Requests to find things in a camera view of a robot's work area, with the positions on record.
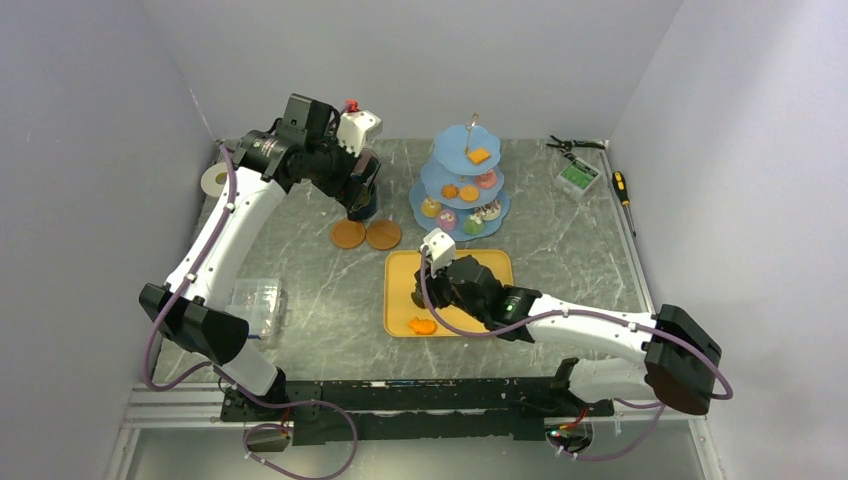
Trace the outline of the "round orange cookie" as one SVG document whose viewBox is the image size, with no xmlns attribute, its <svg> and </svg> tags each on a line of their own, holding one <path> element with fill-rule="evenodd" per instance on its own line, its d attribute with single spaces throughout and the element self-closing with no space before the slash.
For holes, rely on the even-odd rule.
<svg viewBox="0 0 848 480">
<path fill-rule="evenodd" d="M 474 185 L 466 185 L 459 189 L 458 197 L 466 203 L 474 203 L 480 197 L 479 189 Z"/>
</svg>

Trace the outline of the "square cracker biscuit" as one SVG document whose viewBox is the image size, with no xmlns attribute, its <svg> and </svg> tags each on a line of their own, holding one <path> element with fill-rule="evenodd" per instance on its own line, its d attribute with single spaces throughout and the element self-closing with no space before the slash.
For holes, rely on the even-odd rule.
<svg viewBox="0 0 848 480">
<path fill-rule="evenodd" d="M 466 152 L 466 158 L 473 165 L 480 165 L 491 158 L 491 153 L 488 149 L 479 147 L 471 151 Z"/>
</svg>

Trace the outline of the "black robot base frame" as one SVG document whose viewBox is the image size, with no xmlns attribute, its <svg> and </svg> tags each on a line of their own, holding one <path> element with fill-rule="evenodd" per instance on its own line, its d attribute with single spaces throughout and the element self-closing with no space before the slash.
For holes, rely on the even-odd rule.
<svg viewBox="0 0 848 480">
<path fill-rule="evenodd" d="M 611 401 L 586 404 L 546 377 L 290 381 L 290 406 L 270 410 L 234 388 L 225 423 L 289 422 L 296 446 L 328 442 L 508 437 L 540 441 L 558 420 L 610 417 Z"/>
</svg>

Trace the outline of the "pink cupcake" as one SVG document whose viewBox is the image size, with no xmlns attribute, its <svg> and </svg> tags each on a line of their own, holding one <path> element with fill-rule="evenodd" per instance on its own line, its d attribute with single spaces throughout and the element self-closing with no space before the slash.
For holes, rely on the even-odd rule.
<svg viewBox="0 0 848 480">
<path fill-rule="evenodd" d="M 473 180 L 474 184 L 480 189 L 491 189 L 497 184 L 497 181 L 498 175 L 493 169 L 475 176 Z"/>
</svg>

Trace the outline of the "yellow cupcake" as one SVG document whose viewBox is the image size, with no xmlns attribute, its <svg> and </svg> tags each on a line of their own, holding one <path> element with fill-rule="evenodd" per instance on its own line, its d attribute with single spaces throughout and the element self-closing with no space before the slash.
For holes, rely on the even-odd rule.
<svg viewBox="0 0 848 480">
<path fill-rule="evenodd" d="M 430 219 L 434 219 L 442 211 L 442 204 L 431 197 L 426 197 L 420 205 L 421 214 Z"/>
</svg>

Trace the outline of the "chocolate white sprinkled donut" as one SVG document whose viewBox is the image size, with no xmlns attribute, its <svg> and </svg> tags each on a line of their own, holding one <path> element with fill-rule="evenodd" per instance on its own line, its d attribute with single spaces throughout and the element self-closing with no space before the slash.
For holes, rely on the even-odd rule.
<svg viewBox="0 0 848 480">
<path fill-rule="evenodd" d="M 477 207 L 474 214 L 483 222 L 492 222 L 500 218 L 502 205 L 498 200 L 493 200 L 483 206 Z"/>
</svg>

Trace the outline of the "orange fish-shaped cookie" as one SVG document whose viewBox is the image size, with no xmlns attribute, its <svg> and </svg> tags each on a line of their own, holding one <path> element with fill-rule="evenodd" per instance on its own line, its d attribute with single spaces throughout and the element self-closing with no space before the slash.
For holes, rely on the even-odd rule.
<svg viewBox="0 0 848 480">
<path fill-rule="evenodd" d="M 438 330 L 438 323 L 428 318 L 414 317 L 407 323 L 408 328 L 414 335 L 429 336 Z"/>
</svg>

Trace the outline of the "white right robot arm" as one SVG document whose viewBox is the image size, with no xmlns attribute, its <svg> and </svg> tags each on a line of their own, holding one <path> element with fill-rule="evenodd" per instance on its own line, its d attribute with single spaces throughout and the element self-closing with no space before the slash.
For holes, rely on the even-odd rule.
<svg viewBox="0 0 848 480">
<path fill-rule="evenodd" d="M 561 363 L 550 392 L 564 415 L 599 401 L 642 399 L 703 416 L 712 402 L 734 396 L 719 368 L 721 347 L 679 306 L 625 313 L 569 303 L 504 284 L 471 256 L 439 265 L 421 253 L 414 278 L 416 304 L 454 334 L 563 342 L 605 354 Z"/>
</svg>

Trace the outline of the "wooden coaster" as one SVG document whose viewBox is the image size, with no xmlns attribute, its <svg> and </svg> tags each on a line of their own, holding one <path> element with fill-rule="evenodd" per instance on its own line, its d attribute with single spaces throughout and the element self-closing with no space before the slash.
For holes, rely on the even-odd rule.
<svg viewBox="0 0 848 480">
<path fill-rule="evenodd" d="M 377 220 L 366 229 L 365 240 L 375 250 L 387 251 L 395 248 L 403 236 L 400 226 L 388 219 Z"/>
<path fill-rule="evenodd" d="M 366 238 L 366 227 L 363 223 L 342 219 L 336 222 L 330 232 L 331 242 L 340 249 L 353 249 Z"/>
</svg>

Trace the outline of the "blue three-tier cake stand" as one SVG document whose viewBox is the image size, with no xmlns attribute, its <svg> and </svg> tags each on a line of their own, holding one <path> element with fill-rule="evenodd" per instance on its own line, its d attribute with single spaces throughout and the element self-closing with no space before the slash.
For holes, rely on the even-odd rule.
<svg viewBox="0 0 848 480">
<path fill-rule="evenodd" d="M 473 165 L 466 158 L 466 152 L 479 147 L 488 149 L 491 158 L 480 165 Z M 420 170 L 419 179 L 409 192 L 409 202 L 417 224 L 426 231 L 437 227 L 435 218 L 426 218 L 420 212 L 421 202 L 426 197 L 431 197 L 442 204 L 442 209 L 450 209 L 457 214 L 456 228 L 446 232 L 455 241 L 466 242 L 494 235 L 510 209 L 510 200 L 505 191 L 505 176 L 499 168 L 501 160 L 500 139 L 479 123 L 478 113 L 473 113 L 466 123 L 452 125 L 436 135 L 429 159 Z M 478 188 L 473 182 L 474 177 L 490 169 L 498 175 L 497 184 L 491 189 Z M 446 184 L 454 184 L 459 189 L 466 185 L 474 185 L 479 189 L 480 197 L 474 203 L 463 202 L 458 196 L 454 199 L 445 199 L 441 195 L 441 189 Z M 465 218 L 474 214 L 477 207 L 493 200 L 500 201 L 503 207 L 500 218 L 486 222 L 486 229 L 481 235 L 476 237 L 465 235 L 462 229 Z"/>
</svg>

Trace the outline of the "purple cupcake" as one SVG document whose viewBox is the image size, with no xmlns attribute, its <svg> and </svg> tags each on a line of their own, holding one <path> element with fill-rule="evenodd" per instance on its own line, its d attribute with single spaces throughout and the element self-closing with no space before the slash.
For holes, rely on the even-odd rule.
<svg viewBox="0 0 848 480">
<path fill-rule="evenodd" d="M 458 217 L 453 210 L 442 209 L 435 217 L 435 222 L 442 231 L 450 232 L 456 228 Z"/>
</svg>

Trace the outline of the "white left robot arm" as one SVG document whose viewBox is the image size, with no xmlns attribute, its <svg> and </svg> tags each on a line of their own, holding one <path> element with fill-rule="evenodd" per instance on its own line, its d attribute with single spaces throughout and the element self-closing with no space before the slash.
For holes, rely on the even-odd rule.
<svg viewBox="0 0 848 480">
<path fill-rule="evenodd" d="M 152 321 L 148 339 L 162 337 L 202 357 L 248 395 L 264 420 L 287 406 L 286 376 L 252 344 L 246 320 L 226 312 L 229 293 L 256 236 L 292 187 L 311 183 L 354 219 L 375 209 L 381 164 L 363 151 L 382 131 L 374 113 L 343 109 L 303 95 L 289 97 L 266 130 L 251 130 L 234 149 L 219 147 L 224 190 L 179 266 L 161 284 L 146 284 L 139 303 Z"/>
</svg>

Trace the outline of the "yellow serving tray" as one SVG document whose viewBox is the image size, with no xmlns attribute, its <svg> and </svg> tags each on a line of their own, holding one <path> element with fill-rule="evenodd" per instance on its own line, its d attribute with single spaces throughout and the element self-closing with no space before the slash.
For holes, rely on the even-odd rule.
<svg viewBox="0 0 848 480">
<path fill-rule="evenodd" d="M 495 249 L 461 249 L 457 257 L 471 256 L 481 265 L 488 267 L 502 284 L 514 282 L 512 262 L 507 253 Z M 385 261 L 385 286 L 383 324 L 386 332 L 397 338 L 457 337 L 439 324 L 426 308 L 419 308 L 412 300 L 416 284 L 416 272 L 420 267 L 420 254 L 413 250 L 396 251 Z M 421 334 L 409 322 L 418 319 L 416 326 L 424 320 L 433 324 L 430 334 Z"/>
</svg>

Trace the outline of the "dark orange swirl cookie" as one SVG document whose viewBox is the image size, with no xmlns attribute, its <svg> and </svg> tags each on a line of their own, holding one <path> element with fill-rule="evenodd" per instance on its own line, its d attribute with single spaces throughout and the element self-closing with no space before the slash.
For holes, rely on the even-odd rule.
<svg viewBox="0 0 848 480">
<path fill-rule="evenodd" d="M 441 189 L 441 195 L 445 199 L 454 199 L 459 195 L 459 188 L 454 184 L 446 184 Z"/>
</svg>

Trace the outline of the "green cupcake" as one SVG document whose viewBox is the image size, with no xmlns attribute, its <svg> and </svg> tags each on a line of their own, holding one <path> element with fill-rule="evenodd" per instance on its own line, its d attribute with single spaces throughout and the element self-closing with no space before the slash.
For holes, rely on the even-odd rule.
<svg viewBox="0 0 848 480">
<path fill-rule="evenodd" d="M 485 231 L 486 222 L 480 215 L 471 214 L 465 218 L 462 229 L 465 235 L 476 237 Z"/>
</svg>

